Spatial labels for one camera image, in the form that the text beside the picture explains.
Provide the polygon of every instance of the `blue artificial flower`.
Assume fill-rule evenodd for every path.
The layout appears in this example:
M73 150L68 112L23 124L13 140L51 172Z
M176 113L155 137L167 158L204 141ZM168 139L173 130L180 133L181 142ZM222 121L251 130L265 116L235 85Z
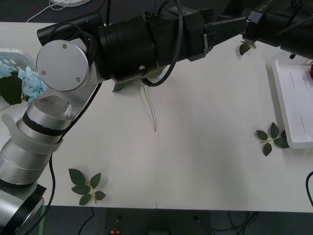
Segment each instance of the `blue artificial flower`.
M48 86L39 77L36 71L32 71L30 67L26 67L26 71L20 70L18 77L23 81L22 94L29 96L28 103L38 98Z
M3 77L10 77L12 72L12 68L5 65L1 60L0 60L0 78Z

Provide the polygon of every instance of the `leaf sprig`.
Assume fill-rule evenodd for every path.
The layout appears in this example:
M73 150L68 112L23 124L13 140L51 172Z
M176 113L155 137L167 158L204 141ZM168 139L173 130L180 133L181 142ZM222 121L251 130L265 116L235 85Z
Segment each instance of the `leaf sprig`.
M70 179L72 180L73 184L76 185L72 188L72 191L82 195L81 199L79 200L79 204L81 206L86 205L91 200L91 196L93 197L95 203L105 198L106 195L103 192L95 192L94 190L100 182L101 173L96 174L90 179L89 183L86 183L86 179L82 172L76 169L69 169L68 171Z
M286 131L284 130L280 134L280 137L278 137L279 129L274 122L270 126L270 136L272 138L271 140L268 139L268 135L265 131L258 130L256 131L256 134L261 140L263 140L261 143L265 143L263 147L263 153L265 156L268 156L272 151L272 145L270 144L270 142L272 141L274 142L276 146L280 148L289 148L287 137L286 137Z

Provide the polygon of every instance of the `red object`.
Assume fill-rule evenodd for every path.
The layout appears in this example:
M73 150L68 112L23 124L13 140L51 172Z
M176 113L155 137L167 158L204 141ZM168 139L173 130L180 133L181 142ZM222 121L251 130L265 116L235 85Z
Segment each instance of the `red object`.
M313 65L311 65L310 76L311 76L311 79L313 80Z
M117 235L118 233L119 233L119 230L118 230L117 227L115 227L115 228L113 229L113 234L114 234L114 235Z

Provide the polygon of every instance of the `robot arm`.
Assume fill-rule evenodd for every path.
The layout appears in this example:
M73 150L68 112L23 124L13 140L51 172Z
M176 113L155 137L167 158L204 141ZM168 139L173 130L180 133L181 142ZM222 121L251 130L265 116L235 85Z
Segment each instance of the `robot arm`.
M293 7L267 0L242 16L222 16L216 21L212 9L183 8L178 61L204 58L213 46L241 33L246 40L282 46L311 58L313 31L307 22L302 23L311 13L308 6L313 9L311 3ZM22 234L43 204L45 188L37 180L98 84L144 77L172 62L178 21L177 8L106 27L98 13L90 13L38 30L43 47L37 70L49 88L17 123L3 118L11 139L0 152L1 234ZM288 29L297 23L301 26Z

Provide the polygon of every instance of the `white tray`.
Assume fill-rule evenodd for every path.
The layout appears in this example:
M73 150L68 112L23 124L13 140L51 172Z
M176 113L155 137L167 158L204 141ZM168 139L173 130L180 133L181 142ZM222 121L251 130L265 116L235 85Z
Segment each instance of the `white tray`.
M313 147L313 81L312 60L281 51L272 68L283 115L288 144L291 148Z

